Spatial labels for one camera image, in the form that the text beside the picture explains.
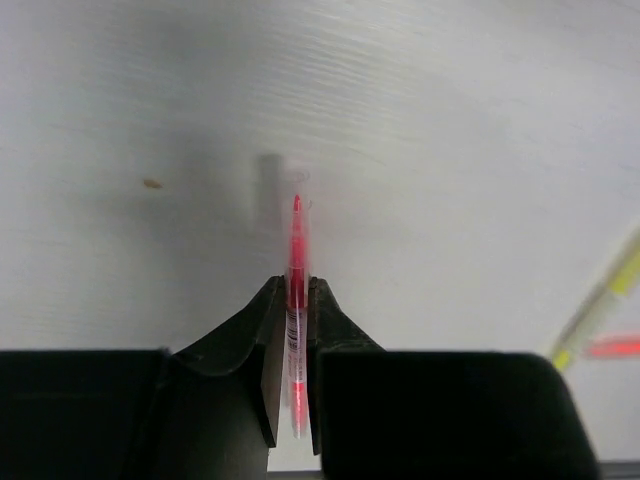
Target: yellow highlighter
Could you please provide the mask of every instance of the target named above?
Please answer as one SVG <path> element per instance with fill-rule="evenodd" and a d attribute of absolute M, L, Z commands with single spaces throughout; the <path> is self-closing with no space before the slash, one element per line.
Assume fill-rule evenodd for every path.
<path fill-rule="evenodd" d="M 617 304 L 629 297 L 640 280 L 640 229 L 636 229 L 622 252 L 580 304 L 555 343 L 549 358 L 561 372 L 575 361 L 595 330 Z"/>

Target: pink pen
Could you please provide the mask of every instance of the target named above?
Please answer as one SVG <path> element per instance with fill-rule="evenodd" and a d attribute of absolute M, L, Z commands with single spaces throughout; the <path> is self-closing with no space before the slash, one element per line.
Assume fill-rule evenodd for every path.
<path fill-rule="evenodd" d="M 307 302 L 309 289 L 309 223 L 299 194 L 293 201 L 289 236 L 287 284 L 287 364 L 291 388 L 293 433 L 306 433 L 307 402 Z"/>

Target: red pen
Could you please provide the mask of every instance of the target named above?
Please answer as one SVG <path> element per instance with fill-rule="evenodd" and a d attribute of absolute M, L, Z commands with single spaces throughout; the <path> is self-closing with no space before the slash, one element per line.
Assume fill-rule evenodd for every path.
<path fill-rule="evenodd" d="M 306 433 L 307 402 L 307 304 L 309 289 L 309 222 L 300 194 L 293 201 L 289 235 L 287 285 L 287 364 L 291 390 L 293 433 Z"/>

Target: brown spot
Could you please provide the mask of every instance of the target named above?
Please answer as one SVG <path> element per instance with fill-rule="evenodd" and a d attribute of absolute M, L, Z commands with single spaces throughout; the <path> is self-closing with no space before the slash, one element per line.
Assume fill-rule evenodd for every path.
<path fill-rule="evenodd" d="M 162 184 L 159 181 L 154 180 L 153 178 L 145 178 L 142 183 L 145 187 L 153 188 L 154 190 L 159 190 L 162 188 Z"/>

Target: stain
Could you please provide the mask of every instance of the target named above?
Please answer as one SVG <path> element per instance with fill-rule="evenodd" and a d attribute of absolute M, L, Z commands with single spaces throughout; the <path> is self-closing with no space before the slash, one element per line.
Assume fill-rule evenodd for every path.
<path fill-rule="evenodd" d="M 152 188 L 154 190 L 160 190 L 163 186 L 159 181 L 154 180 L 153 178 L 145 178 L 142 183 L 145 187 Z"/>

